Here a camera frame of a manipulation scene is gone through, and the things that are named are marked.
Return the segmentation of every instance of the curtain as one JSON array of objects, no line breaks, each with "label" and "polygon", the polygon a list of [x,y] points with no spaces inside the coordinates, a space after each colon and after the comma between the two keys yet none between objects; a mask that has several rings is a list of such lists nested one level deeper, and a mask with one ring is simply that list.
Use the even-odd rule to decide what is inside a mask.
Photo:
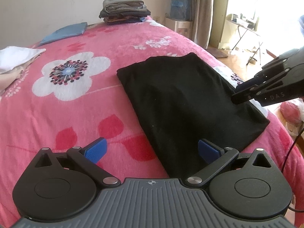
[{"label": "curtain", "polygon": [[199,46],[208,47],[213,15],[213,0],[192,0],[193,26],[190,39]]}]

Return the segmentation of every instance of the pink bedspread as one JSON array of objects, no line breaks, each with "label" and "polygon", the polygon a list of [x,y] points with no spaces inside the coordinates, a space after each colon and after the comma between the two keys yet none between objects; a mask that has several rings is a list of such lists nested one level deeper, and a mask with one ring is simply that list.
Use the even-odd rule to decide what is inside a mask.
[{"label": "pink bedspread", "polygon": [[[42,48],[46,52],[0,102],[0,224],[5,227],[19,218],[13,187],[42,147],[62,152],[102,136],[108,141],[108,151],[98,165],[121,181],[125,177],[167,177],[116,77],[117,69],[150,56],[195,52],[233,85],[240,81],[201,47],[152,20],[100,24],[82,36]],[[273,114],[261,111],[271,122],[245,152],[265,148],[281,166],[291,138]],[[296,208],[304,209],[304,160],[297,148],[284,175],[296,195]],[[297,214],[296,225],[303,222],[304,215]]]}]

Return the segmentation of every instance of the black cloth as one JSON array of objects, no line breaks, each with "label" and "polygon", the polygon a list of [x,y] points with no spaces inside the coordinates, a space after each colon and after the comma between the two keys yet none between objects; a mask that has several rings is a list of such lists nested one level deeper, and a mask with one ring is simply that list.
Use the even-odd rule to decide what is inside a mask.
[{"label": "black cloth", "polygon": [[134,17],[147,17],[151,15],[151,12],[147,9],[147,12],[138,12],[138,11],[125,11],[120,13],[107,13],[104,10],[100,11],[99,18],[106,18],[110,16],[134,16]]},{"label": "black cloth", "polygon": [[200,139],[241,151],[269,124],[250,102],[233,104],[233,86],[194,53],[150,57],[117,76],[170,177],[185,179],[205,166]]}]

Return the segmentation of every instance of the gray ribbed plate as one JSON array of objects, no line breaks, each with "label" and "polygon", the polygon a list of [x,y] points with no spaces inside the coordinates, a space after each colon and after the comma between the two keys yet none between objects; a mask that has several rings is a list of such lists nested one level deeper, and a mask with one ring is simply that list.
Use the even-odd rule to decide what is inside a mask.
[{"label": "gray ribbed plate", "polygon": [[132,179],[104,189],[84,212],[66,221],[39,223],[21,218],[13,228],[289,228],[283,216],[264,222],[221,213],[200,189],[178,179]]}]

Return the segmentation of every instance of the blue gripper pad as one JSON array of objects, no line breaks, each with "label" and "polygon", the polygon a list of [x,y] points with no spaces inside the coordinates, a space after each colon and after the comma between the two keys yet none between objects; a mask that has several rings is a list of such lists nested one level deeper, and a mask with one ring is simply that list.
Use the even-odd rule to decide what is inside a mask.
[{"label": "blue gripper pad", "polygon": [[81,149],[81,153],[91,162],[96,164],[107,152],[107,147],[107,140],[100,137]]},{"label": "blue gripper pad", "polygon": [[211,164],[225,153],[223,149],[206,139],[199,141],[198,150],[199,155],[207,164]]}]

